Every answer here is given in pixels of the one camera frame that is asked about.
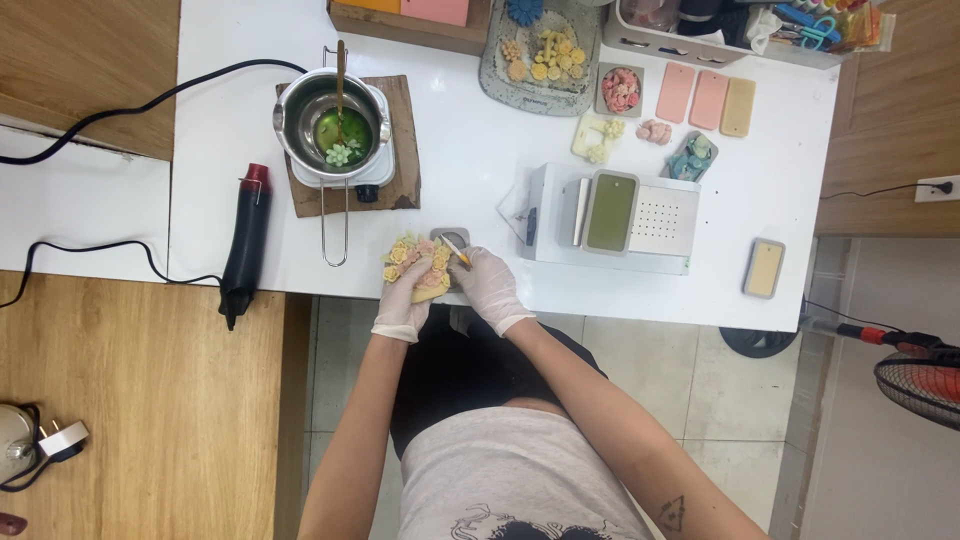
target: power outlet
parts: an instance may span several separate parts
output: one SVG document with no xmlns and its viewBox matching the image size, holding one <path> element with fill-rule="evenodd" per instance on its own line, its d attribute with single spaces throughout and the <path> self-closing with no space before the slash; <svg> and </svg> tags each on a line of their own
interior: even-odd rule
<svg viewBox="0 0 960 540">
<path fill-rule="evenodd" d="M 913 201 L 915 203 L 942 203 L 944 201 L 960 201 L 960 176 L 945 176 L 943 178 L 917 180 L 917 184 L 942 184 L 944 182 L 953 182 L 953 191 L 950 194 L 944 193 L 936 187 L 918 185 L 917 195 L 914 197 Z"/>
</svg>

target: tiled floor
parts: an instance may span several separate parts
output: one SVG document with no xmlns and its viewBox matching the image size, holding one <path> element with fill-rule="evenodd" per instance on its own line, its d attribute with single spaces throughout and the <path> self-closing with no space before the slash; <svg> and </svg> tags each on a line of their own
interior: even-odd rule
<svg viewBox="0 0 960 540">
<path fill-rule="evenodd" d="M 307 482 L 356 380 L 376 310 L 373 301 L 323 297 L 319 302 L 314 381 L 308 389 Z M 590 349 L 614 383 L 650 410 L 747 515 L 764 530 L 769 527 L 800 339 L 777 356 L 757 360 L 732 351 L 714 327 L 556 313 L 539 317 Z M 399 462 L 387 452 L 371 539 L 396 538 L 402 487 Z"/>
</svg>

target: black pants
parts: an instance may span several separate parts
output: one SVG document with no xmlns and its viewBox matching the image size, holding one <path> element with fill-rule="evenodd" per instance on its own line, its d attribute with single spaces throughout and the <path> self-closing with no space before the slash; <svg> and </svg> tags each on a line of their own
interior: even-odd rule
<svg viewBox="0 0 960 540">
<path fill-rule="evenodd" d="M 482 319 L 468 335 L 450 327 L 450 306 L 430 307 L 420 342 L 410 346 L 396 389 L 390 434 L 396 456 L 421 431 L 455 414 L 500 406 L 513 398 L 539 398 L 563 407 L 546 380 L 510 340 Z M 543 326 L 570 351 L 606 377 L 590 351 L 565 333 Z"/>
</svg>

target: spoon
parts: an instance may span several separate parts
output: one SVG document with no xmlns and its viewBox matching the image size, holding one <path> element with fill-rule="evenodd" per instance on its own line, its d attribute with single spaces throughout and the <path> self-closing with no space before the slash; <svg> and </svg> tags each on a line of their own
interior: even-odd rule
<svg viewBox="0 0 960 540">
<path fill-rule="evenodd" d="M 337 41 L 337 144 L 344 144 L 344 72 L 347 71 L 347 46 Z"/>
</svg>

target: fan grille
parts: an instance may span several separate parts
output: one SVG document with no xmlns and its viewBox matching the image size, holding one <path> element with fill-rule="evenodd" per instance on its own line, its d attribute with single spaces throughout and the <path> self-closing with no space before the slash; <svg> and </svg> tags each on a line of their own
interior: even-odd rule
<svg viewBox="0 0 960 540">
<path fill-rule="evenodd" d="M 897 405 L 960 430 L 960 349 L 940 350 L 928 359 L 896 353 L 876 365 L 874 376 Z"/>
</svg>

